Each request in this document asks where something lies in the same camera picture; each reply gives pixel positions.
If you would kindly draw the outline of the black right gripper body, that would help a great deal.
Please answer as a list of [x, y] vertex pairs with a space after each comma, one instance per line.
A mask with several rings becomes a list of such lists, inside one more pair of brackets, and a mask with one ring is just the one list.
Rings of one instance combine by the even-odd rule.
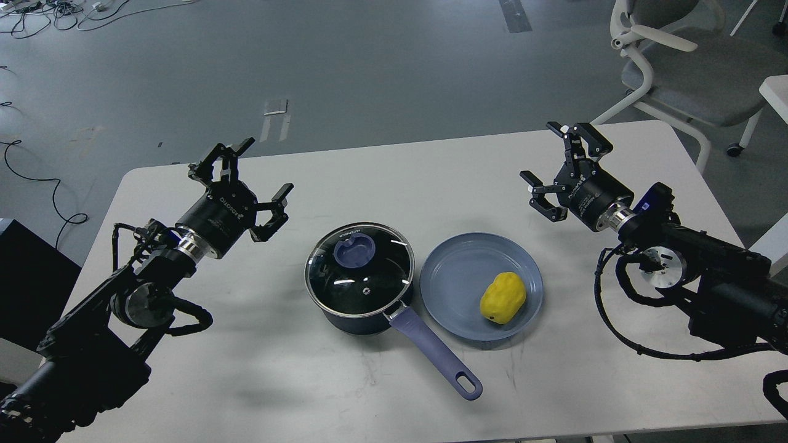
[[599, 169], [591, 173], [570, 173], [565, 206], [593, 232], [608, 227], [611, 206], [629, 206], [634, 193], [609, 173]]

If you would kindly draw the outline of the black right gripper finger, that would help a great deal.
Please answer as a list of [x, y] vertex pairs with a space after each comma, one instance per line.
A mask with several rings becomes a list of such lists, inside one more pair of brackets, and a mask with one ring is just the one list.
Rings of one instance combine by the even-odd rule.
[[565, 193], [566, 190], [568, 190], [566, 185], [546, 186], [529, 170], [521, 171], [520, 177], [530, 187], [530, 207], [534, 208], [538, 213], [544, 216], [544, 218], [549, 219], [550, 222], [562, 222], [566, 219], [568, 216], [568, 208], [563, 205], [555, 206], [546, 198], [547, 194]]
[[613, 143], [587, 122], [566, 126], [549, 121], [546, 127], [563, 140], [564, 162], [559, 173], [561, 177], [578, 180], [597, 174], [601, 169], [599, 160], [614, 149]]

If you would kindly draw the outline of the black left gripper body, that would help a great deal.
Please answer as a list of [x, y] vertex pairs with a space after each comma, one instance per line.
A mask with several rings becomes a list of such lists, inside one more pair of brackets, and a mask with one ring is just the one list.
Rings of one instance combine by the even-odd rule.
[[220, 259], [253, 227], [256, 195], [242, 182], [214, 182], [177, 220], [175, 227], [206, 242], [209, 256]]

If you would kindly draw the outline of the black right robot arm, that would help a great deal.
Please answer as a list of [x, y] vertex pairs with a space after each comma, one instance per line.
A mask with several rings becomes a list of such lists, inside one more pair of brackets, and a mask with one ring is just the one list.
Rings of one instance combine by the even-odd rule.
[[[598, 256], [593, 283], [600, 319], [614, 337], [638, 355], [662, 360], [718, 361], [761, 351], [786, 355], [786, 285], [771, 277], [769, 258], [682, 225], [672, 188], [664, 183], [654, 183], [635, 202], [633, 191], [602, 168], [613, 144], [591, 124], [546, 126], [563, 144], [559, 171], [548, 183], [529, 170], [520, 177], [530, 187], [529, 204], [550, 222], [571, 215], [591, 232], [616, 235], [616, 246]], [[603, 305], [603, 273], [611, 259], [629, 300], [679, 309], [690, 335], [717, 348], [670, 353], [622, 334]]]

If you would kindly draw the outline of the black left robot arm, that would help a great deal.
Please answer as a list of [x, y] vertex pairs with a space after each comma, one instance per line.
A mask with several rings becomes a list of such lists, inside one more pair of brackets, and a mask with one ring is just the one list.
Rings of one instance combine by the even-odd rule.
[[189, 179], [205, 191], [175, 225], [115, 224], [112, 274], [48, 328], [37, 348], [42, 366], [2, 400], [3, 442], [55, 442], [90, 426], [149, 381], [147, 358], [163, 337], [213, 324], [209, 311], [177, 297], [175, 286], [203, 258], [225, 256], [245, 232], [265, 242], [288, 220], [293, 184], [260, 202], [239, 179], [238, 159], [253, 143], [218, 143], [188, 166]]

